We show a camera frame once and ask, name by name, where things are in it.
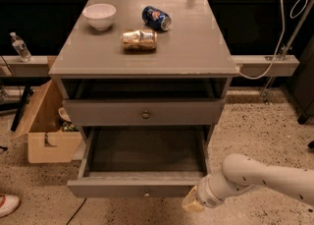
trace floor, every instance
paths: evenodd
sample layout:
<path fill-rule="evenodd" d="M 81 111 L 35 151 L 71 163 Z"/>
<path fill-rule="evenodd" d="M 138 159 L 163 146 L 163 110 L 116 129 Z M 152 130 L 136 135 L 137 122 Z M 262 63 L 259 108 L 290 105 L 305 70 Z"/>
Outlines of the floor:
<path fill-rule="evenodd" d="M 211 139 L 208 152 L 213 172 L 230 153 L 242 153 L 279 166 L 314 169 L 314 120 L 297 123 L 297 114 L 285 93 L 269 91 L 270 104 L 262 102 L 257 88 L 233 89 Z M 19 209 L 0 224 L 67 224 L 83 199 L 70 193 L 79 162 L 29 164 L 26 137 L 10 141 L 13 114 L 0 117 L 0 193 L 17 195 Z M 314 224 L 313 207 L 266 188 L 231 197 L 215 209 L 188 213 L 181 198 L 88 198 L 70 224 Z"/>

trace soda can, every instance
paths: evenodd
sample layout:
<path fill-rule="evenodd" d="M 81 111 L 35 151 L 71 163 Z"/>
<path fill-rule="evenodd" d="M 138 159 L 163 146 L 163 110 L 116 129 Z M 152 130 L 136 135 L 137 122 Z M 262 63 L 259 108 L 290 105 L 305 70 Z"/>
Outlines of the soda can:
<path fill-rule="evenodd" d="M 122 44 L 127 50 L 151 50 L 157 47 L 157 32 L 153 29 L 124 30 Z"/>
<path fill-rule="evenodd" d="M 167 31 L 171 24 L 171 18 L 168 14 L 152 6 L 144 8 L 141 16 L 150 28 Z"/>

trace bottle label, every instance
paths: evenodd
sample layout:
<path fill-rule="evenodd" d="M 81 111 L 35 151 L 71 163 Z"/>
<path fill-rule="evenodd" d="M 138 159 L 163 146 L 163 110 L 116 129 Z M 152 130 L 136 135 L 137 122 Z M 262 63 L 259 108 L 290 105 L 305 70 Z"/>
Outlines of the bottle label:
<path fill-rule="evenodd" d="M 21 50 L 24 50 L 26 48 L 26 45 L 24 43 L 22 43 L 21 45 L 19 46 L 14 46 L 14 48 L 17 50 L 17 51 L 21 51 Z"/>

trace white robotic arm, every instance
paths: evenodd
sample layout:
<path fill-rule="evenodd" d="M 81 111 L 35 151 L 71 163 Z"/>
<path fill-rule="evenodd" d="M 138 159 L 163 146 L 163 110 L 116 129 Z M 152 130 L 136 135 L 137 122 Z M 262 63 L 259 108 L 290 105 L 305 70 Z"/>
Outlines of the white robotic arm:
<path fill-rule="evenodd" d="M 269 166 L 241 154 L 231 154 L 222 170 L 200 180 L 183 200 L 187 211 L 216 207 L 227 197 L 236 197 L 263 186 L 314 206 L 314 170 Z"/>

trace white shoe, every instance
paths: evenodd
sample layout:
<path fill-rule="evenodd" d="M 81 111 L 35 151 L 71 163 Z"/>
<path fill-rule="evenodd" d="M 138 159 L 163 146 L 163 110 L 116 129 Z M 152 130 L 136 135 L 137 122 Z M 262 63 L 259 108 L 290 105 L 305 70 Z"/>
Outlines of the white shoe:
<path fill-rule="evenodd" d="M 0 194 L 0 217 L 12 213 L 19 205 L 20 199 L 18 197 Z"/>

